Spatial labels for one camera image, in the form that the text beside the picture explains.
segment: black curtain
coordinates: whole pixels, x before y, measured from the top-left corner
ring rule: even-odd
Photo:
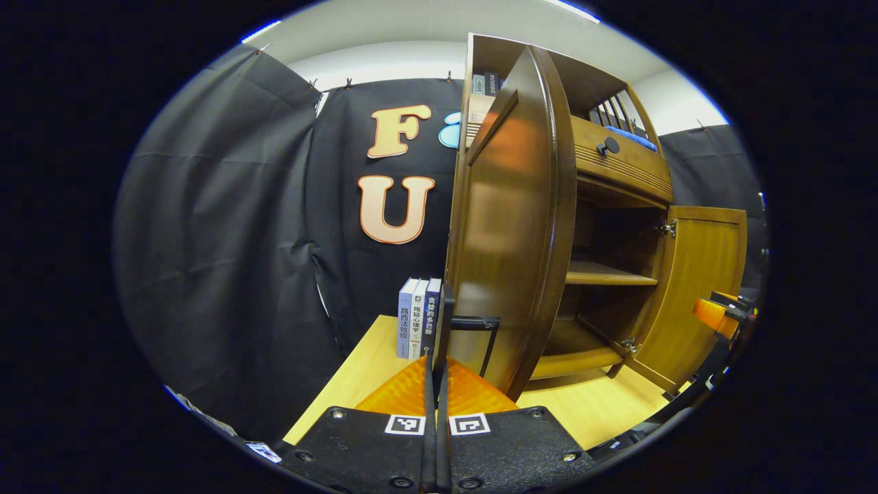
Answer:
[[[306,217],[320,267],[320,291],[346,350],[356,345],[377,316],[396,316],[399,289],[408,277],[443,276],[457,149],[443,146],[439,133],[448,126],[445,118],[460,112],[462,93],[459,80],[354,84],[330,91],[320,110],[308,157]],[[399,137],[408,150],[398,156],[367,157],[375,143],[372,113],[411,105],[427,105],[431,116],[418,119],[413,139]],[[357,180],[366,175],[393,179],[385,202],[389,225],[406,219],[408,191],[402,180],[434,179],[423,230],[413,241],[381,243],[363,232]]]
[[[759,181],[744,146],[729,125],[661,135],[671,169],[673,203],[677,206],[727,207],[747,212],[747,257],[741,286],[759,290],[766,261],[768,228],[759,197]]]
[[[342,362],[304,216],[319,98],[282,63],[235,47],[145,133],[113,223],[119,296],[155,371],[270,444]]]

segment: blue logo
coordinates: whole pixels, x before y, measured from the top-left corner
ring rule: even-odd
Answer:
[[[457,149],[460,142],[460,112],[454,112],[445,117],[448,126],[439,131],[439,142],[446,148]]]

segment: book spine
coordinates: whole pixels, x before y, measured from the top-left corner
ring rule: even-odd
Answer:
[[[485,73],[485,94],[488,96],[497,96],[500,91],[500,78],[493,72]]]
[[[424,294],[412,295],[412,323],[408,332],[408,359],[417,360],[421,356],[421,333],[424,323]]]
[[[436,337],[437,311],[439,310],[439,293],[427,292],[427,305],[424,307],[424,336],[421,338],[421,355],[426,355],[433,348]]]
[[[472,94],[485,94],[485,76],[472,76]]]
[[[399,294],[399,336],[397,337],[396,356],[408,359],[408,327],[412,310],[412,294]]]

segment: ceiling light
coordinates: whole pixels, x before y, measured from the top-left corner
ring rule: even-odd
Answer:
[[[552,4],[552,5],[556,5],[557,7],[561,7],[562,9],[564,9],[566,11],[573,12],[574,14],[580,16],[581,18],[588,19],[588,20],[594,22],[595,24],[601,23],[601,20],[598,19],[597,17],[595,17],[592,14],[590,14],[586,11],[583,11],[580,8],[575,7],[573,5],[565,4],[564,2],[561,2],[560,0],[544,0],[544,1],[548,4]]]
[[[272,27],[274,27],[278,24],[280,24],[279,20],[272,22],[271,24],[265,26],[264,28],[260,29],[259,31],[256,31],[253,34],[250,34],[247,38],[244,38],[243,40],[241,40],[241,43],[246,43],[246,42],[254,39],[256,36],[259,36],[260,34],[265,33],[266,31],[268,31],[269,29],[271,29]]]

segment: door hinge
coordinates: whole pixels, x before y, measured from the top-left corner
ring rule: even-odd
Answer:
[[[668,232],[671,232],[671,238],[677,237],[677,220],[671,222],[671,224],[667,224],[665,220],[662,220],[661,224],[658,225],[656,230],[660,231],[662,236],[666,236]]]
[[[624,339],[624,340],[620,341],[619,345],[621,345],[626,351],[628,351],[628,353],[630,353],[631,355],[634,355],[635,353],[637,353],[637,350],[640,350],[640,347],[643,346],[644,344],[638,343],[635,345],[634,338],[628,338],[628,339]]]

